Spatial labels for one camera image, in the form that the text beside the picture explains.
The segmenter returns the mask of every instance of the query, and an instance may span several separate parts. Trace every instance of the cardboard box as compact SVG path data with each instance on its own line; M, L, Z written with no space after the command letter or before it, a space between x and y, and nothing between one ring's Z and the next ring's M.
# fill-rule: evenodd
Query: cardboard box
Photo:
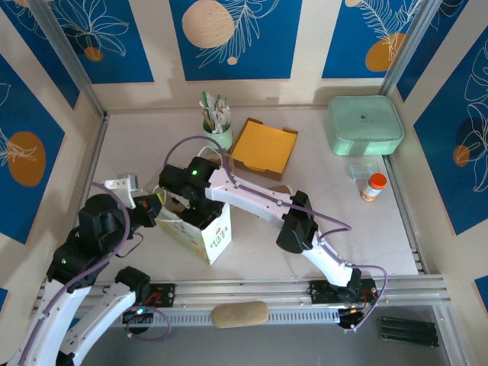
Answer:
M153 187L157 185L157 177L153 181L155 183L148 185L147 189L144 189L145 191L153 192ZM160 193L161 197L164 197L163 190L160 188L157 188L154 193ZM169 195L167 195L165 206L161 209L161 212L156 218L156 222L163 230L187 247L191 252L202 258L209 265L212 265L232 240L230 206L229 204L224 204L222 214L203 230L185 221L160 221L180 220L178 212L181 213L184 208L182 204L172 202L169 199Z
M269 154L277 153L277 151L279 150L279 147L281 145L280 140L273 140L272 142L270 142L270 146L266 146L266 139L264 139L264 140L253 139L252 146L249 149L250 153L255 153L256 151L259 151L259 152L265 152L265 154L266 154L265 156L262 157L262 159L260 159L260 163L264 164L264 166L262 166L262 167L252 167L252 166L250 166L249 162L245 161L244 159L239 159L238 157L236 157L236 154L235 154L236 147L239 145L239 140L241 139L243 132L246 130L248 123L264 125L259 120L255 120L253 118L247 119L246 123L244 124L244 127L242 128L241 132L239 133L239 136L237 137L236 143L234 144L232 150L230 150L230 155L233 157L233 160L234 160L234 166L238 169L245 170L245 171L251 172L251 173L255 173L257 175L262 175L266 178L270 178L270 179L273 179L275 181L281 181L281 179L283 178L284 169L286 167L288 159L290 158L291 152L294 148L294 144L296 142L298 131L292 130L292 129L286 128L286 127L283 127L282 130L278 130L278 131L280 131L281 134L282 134L281 131L284 131L285 133L295 135L295 139L294 139L293 143L291 144L291 147L289 150L282 152L282 155L280 155L280 156L275 156L275 158L280 159L281 161L284 162L282 169L275 171L275 170L269 169L267 166L265 166L266 165L266 159L265 158L269 158Z

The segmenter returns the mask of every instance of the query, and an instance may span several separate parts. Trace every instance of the pen holder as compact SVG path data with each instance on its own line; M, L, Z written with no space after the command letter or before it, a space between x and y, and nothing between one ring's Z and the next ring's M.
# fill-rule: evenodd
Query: pen holder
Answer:
M203 122L203 128L204 128L204 135L206 137L210 137L211 139L214 139L219 143L219 145L222 146L224 150L227 152L230 151L230 148L232 147L233 144L233 136L232 136L232 125L229 125L229 128L225 130L223 133L212 133L210 131L210 128L208 127L207 123L204 121ZM211 141L207 141L207 145L217 149L217 146L212 143Z

